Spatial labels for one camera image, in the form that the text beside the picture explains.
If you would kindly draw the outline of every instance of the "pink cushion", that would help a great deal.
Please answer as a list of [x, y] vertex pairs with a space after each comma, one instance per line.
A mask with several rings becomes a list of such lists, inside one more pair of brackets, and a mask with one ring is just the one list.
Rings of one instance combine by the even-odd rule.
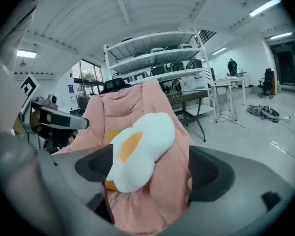
[[168, 113], [176, 139], [155, 165], [153, 177], [135, 193], [108, 191], [115, 226], [133, 235], [155, 235], [172, 224], [187, 208], [191, 137], [176, 118], [156, 79], [100, 96], [93, 96], [84, 117], [90, 127], [79, 130], [74, 142], [60, 153], [102, 145], [106, 131], [123, 130], [147, 113]]

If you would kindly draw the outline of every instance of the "fluorescent tube light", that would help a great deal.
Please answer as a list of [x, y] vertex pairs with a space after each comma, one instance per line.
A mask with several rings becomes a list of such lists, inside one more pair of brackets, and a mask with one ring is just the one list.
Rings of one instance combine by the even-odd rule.
[[270, 39], [276, 39], [276, 38], [279, 38], [279, 37], [286, 37], [286, 36], [290, 36], [290, 35], [292, 35], [292, 32], [288, 32], [288, 33], [285, 33], [285, 34], [280, 34], [280, 35], [271, 37]]
[[219, 53], [219, 52], [221, 52], [221, 51], [223, 51], [225, 49], [227, 49], [227, 47], [223, 47], [221, 50], [218, 50], [217, 52], [213, 53], [213, 55], [215, 55], [215, 54], [217, 54], [217, 53]]
[[34, 58], [34, 57], [36, 57], [36, 54], [37, 54], [36, 52], [18, 50], [18, 53], [16, 56], [26, 57], [26, 58]]
[[258, 9], [255, 9], [253, 12], [251, 12], [250, 16], [254, 17], [257, 14], [259, 14], [260, 12], [263, 12], [264, 10], [269, 9], [270, 7], [276, 5], [280, 2], [281, 2], [281, 0], [271, 0], [270, 2], [267, 2], [266, 4], [262, 5]]

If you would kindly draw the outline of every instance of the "shelf board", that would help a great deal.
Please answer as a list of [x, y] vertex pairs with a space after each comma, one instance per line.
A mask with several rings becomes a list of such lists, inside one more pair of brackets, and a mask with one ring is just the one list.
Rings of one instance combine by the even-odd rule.
[[150, 52], [151, 49], [168, 46], [179, 46], [188, 44], [190, 39], [195, 36], [193, 31], [170, 31], [149, 34], [127, 41], [118, 43], [107, 48], [107, 52], [113, 55], [117, 60], [125, 59], [144, 52]]
[[159, 74], [159, 75], [150, 76], [150, 77], [147, 77], [144, 79], [140, 79], [137, 81], [132, 81], [129, 84], [137, 85], [137, 84], [145, 82], [151, 78], [155, 78], [158, 81], [175, 80], [175, 79], [179, 79], [181, 77], [192, 76], [192, 75], [195, 75], [199, 72], [203, 72], [205, 70], [207, 70], [207, 68], [195, 68], [195, 69], [188, 69], [188, 70], [182, 70], [182, 71], [176, 71], [176, 72], [170, 72], [170, 73], [163, 73], [163, 74]]
[[200, 51], [202, 51], [202, 49], [190, 48], [150, 53], [135, 58], [123, 60], [117, 64], [110, 66], [110, 69], [113, 69], [119, 74], [126, 74], [129, 72], [141, 70], [152, 66], [163, 65], [176, 61], [189, 60]]
[[[198, 104], [192, 105], [192, 106], [188, 106], [188, 107], [186, 107], [186, 111], [188, 113], [192, 114], [193, 116], [196, 116], [197, 115], [197, 112], [198, 112], [198, 106], [199, 106]], [[182, 108], [174, 109], [174, 112], [181, 111], [181, 110], [182, 110]], [[202, 115], [202, 114], [211, 112], [213, 110], [214, 109], [212, 107], [201, 104], [199, 114]]]

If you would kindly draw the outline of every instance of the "fried egg pillow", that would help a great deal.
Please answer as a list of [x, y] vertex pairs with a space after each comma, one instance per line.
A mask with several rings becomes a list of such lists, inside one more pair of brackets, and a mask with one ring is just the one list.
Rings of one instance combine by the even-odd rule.
[[119, 192], [135, 192], [152, 177], [155, 162], [172, 146], [175, 128], [166, 113], [150, 113], [138, 119], [133, 127], [116, 135], [113, 165], [106, 181], [114, 181]]

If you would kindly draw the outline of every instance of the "black door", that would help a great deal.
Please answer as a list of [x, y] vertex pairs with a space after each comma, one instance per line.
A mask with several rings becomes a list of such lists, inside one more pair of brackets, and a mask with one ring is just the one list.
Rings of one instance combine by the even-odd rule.
[[280, 66], [281, 84], [295, 85], [295, 67], [292, 52], [277, 53]]

